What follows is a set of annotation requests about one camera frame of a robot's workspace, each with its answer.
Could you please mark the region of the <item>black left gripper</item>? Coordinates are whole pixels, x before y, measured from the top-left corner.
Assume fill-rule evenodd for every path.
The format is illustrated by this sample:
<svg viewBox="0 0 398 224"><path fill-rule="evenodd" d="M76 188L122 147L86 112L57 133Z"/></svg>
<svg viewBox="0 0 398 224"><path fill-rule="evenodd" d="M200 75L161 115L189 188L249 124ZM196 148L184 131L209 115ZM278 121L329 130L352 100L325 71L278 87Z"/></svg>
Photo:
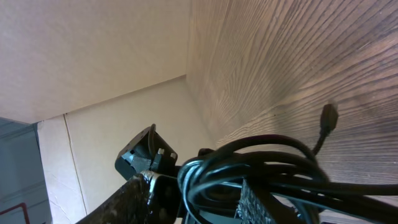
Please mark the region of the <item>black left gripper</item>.
<svg viewBox="0 0 398 224"><path fill-rule="evenodd" d="M174 223L184 216L177 184L177 153L156 132L152 124L119 152L114 166L126 180L142 174L149 183L149 215L154 223Z"/></svg>

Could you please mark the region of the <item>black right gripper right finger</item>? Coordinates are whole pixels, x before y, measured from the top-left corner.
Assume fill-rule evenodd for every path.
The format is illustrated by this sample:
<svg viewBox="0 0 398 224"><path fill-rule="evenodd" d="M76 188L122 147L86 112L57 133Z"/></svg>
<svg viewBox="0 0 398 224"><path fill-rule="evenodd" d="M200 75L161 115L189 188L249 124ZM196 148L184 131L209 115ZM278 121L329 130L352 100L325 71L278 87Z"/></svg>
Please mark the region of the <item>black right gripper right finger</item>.
<svg viewBox="0 0 398 224"><path fill-rule="evenodd" d="M299 219L271 193L253 181L244 179L237 213L242 223L249 224L294 224Z"/></svg>

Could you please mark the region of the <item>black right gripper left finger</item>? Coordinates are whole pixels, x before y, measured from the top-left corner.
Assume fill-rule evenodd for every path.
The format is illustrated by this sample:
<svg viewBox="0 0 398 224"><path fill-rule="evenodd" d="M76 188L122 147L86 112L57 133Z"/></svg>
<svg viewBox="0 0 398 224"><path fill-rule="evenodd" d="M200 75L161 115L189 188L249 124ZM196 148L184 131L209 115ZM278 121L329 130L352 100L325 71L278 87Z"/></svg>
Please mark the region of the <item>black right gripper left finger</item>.
<svg viewBox="0 0 398 224"><path fill-rule="evenodd" d="M136 174L76 224L144 224L149 222L151 178Z"/></svg>

